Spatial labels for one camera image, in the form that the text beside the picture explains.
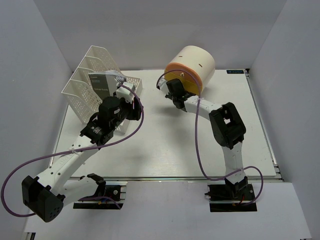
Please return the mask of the yellow drawer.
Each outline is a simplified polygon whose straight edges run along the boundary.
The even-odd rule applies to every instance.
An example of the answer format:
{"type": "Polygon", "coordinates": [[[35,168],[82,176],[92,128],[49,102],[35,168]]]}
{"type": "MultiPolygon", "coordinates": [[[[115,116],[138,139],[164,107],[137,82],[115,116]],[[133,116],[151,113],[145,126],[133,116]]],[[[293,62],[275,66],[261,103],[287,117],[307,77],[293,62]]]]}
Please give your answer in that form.
{"type": "Polygon", "coordinates": [[[183,84],[183,87],[186,91],[199,95],[199,92],[202,91],[203,83],[200,76],[195,73],[193,70],[181,71],[175,70],[172,72],[164,71],[164,78],[166,81],[171,81],[174,79],[179,79],[183,84]]]}

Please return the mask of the orange drawer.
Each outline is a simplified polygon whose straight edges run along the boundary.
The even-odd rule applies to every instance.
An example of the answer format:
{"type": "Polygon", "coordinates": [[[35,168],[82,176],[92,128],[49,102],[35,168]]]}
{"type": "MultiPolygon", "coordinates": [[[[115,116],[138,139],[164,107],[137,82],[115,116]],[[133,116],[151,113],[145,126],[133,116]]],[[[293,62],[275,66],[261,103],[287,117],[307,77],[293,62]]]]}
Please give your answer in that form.
{"type": "Polygon", "coordinates": [[[174,75],[174,76],[178,76],[178,78],[180,78],[181,80],[186,80],[191,83],[195,83],[195,81],[197,81],[200,86],[202,85],[202,80],[200,76],[197,74],[197,72],[181,63],[178,63],[178,62],[169,63],[166,66],[164,72],[167,73],[165,76],[166,80],[171,79],[169,75],[174,75]]]}

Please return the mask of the cream round drawer cabinet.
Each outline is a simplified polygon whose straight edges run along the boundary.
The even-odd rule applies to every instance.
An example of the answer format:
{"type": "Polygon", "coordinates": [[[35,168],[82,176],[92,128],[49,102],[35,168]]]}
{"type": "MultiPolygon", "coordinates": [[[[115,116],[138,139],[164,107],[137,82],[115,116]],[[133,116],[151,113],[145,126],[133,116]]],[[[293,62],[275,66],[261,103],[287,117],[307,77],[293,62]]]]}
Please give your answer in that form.
{"type": "Polygon", "coordinates": [[[194,45],[184,47],[170,63],[180,63],[196,71],[202,81],[202,91],[208,85],[216,70],[216,63],[212,55],[194,45]]]}

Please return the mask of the grey setup guide booklet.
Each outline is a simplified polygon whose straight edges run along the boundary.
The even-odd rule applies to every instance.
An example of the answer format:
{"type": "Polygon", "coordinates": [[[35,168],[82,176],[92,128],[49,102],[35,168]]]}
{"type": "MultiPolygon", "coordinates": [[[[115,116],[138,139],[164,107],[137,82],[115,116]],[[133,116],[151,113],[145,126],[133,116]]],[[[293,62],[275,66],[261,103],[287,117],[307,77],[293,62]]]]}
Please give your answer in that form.
{"type": "Polygon", "coordinates": [[[127,81],[126,77],[116,70],[90,72],[88,76],[93,91],[101,100],[112,97],[117,90],[117,84],[123,84],[127,81]]]}

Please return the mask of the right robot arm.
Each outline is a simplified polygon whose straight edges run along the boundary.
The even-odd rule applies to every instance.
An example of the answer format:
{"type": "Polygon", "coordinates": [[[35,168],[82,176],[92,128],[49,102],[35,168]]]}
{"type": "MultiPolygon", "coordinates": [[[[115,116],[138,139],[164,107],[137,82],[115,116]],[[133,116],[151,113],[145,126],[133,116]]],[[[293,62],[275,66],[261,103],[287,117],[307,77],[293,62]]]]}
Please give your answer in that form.
{"type": "Polygon", "coordinates": [[[210,122],[214,139],[223,152],[226,195],[233,200],[242,196],[248,185],[242,158],[246,127],[235,105],[231,102],[220,105],[200,98],[185,90],[177,78],[170,81],[162,78],[157,88],[165,93],[166,98],[172,100],[177,109],[197,114],[210,122]]]}

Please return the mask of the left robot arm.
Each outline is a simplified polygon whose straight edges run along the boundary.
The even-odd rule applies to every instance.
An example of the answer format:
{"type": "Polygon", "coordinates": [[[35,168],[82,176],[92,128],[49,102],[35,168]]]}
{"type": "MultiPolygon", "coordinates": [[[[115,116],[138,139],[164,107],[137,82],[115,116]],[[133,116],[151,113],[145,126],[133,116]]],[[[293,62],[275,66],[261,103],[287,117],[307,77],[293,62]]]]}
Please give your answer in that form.
{"type": "Polygon", "coordinates": [[[63,207],[81,199],[99,200],[105,196],[106,182],[90,173],[76,183],[67,181],[90,157],[114,136],[124,121],[140,121],[143,106],[138,97],[106,97],[69,150],[35,177],[27,176],[21,183],[23,203],[45,223],[53,221],[63,207]]]}

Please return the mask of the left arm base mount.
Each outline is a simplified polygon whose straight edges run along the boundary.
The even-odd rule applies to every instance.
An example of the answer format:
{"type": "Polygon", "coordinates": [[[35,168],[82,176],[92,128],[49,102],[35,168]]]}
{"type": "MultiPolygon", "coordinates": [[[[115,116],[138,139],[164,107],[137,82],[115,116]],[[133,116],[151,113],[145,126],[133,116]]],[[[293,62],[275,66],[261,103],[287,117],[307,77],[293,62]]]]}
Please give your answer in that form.
{"type": "Polygon", "coordinates": [[[127,182],[107,181],[104,191],[86,196],[73,203],[76,210],[120,210],[126,199],[127,182]]]}

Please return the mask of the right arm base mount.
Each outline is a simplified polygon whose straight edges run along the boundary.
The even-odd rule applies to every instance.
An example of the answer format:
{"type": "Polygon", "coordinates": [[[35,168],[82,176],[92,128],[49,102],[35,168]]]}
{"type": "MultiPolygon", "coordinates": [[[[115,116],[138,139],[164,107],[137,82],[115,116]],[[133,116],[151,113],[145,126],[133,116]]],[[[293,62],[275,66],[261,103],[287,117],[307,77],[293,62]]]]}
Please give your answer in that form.
{"type": "Polygon", "coordinates": [[[249,184],[236,196],[227,189],[225,184],[208,185],[208,192],[204,194],[209,201],[211,213],[238,213],[238,212],[257,212],[257,205],[251,202],[256,196],[253,186],[249,184]]]}

